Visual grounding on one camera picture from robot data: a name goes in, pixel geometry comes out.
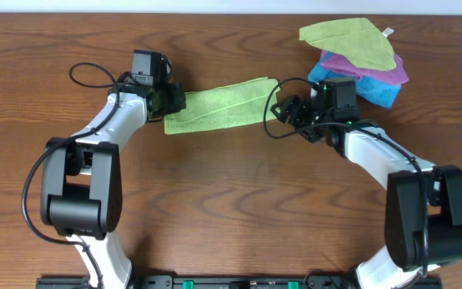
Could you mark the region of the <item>light green microfiber cloth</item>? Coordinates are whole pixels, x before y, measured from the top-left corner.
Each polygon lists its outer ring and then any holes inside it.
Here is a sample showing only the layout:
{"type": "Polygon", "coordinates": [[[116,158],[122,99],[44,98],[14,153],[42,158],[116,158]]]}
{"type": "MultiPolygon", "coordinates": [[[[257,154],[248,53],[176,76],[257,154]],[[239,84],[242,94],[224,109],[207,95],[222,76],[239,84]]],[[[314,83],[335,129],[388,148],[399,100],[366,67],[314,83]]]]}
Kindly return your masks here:
{"type": "Polygon", "coordinates": [[[164,119],[165,134],[205,132],[234,128],[275,116],[264,107],[271,92],[277,93],[277,79],[260,77],[246,82],[186,93],[186,108],[164,119]]]}

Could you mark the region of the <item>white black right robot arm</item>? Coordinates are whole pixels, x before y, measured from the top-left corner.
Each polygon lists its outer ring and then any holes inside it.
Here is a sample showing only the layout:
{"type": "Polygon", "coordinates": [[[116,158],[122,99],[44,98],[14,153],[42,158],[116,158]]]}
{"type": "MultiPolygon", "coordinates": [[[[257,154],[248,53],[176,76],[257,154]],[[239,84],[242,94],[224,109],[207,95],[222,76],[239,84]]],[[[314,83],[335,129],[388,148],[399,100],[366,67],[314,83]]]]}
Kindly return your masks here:
{"type": "Polygon", "coordinates": [[[350,276],[318,275],[309,283],[338,288],[432,288],[429,272],[462,259],[462,170],[438,166],[401,147],[372,120],[361,118],[356,96],[298,96],[264,111],[307,141],[325,140],[386,191],[384,247],[350,276]]]}

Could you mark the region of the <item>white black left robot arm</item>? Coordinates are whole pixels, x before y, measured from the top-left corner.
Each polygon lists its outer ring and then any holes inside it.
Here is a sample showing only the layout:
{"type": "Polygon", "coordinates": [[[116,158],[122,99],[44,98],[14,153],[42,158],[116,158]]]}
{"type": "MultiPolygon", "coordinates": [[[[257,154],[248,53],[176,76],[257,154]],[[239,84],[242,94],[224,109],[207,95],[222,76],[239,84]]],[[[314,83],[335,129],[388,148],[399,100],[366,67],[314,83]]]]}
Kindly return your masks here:
{"type": "Polygon", "coordinates": [[[121,150],[146,123],[186,108],[180,83],[119,83],[71,140],[54,137],[43,162],[40,217],[80,253],[92,288],[126,288],[132,263],[116,232],[122,211],[121,150]]]}

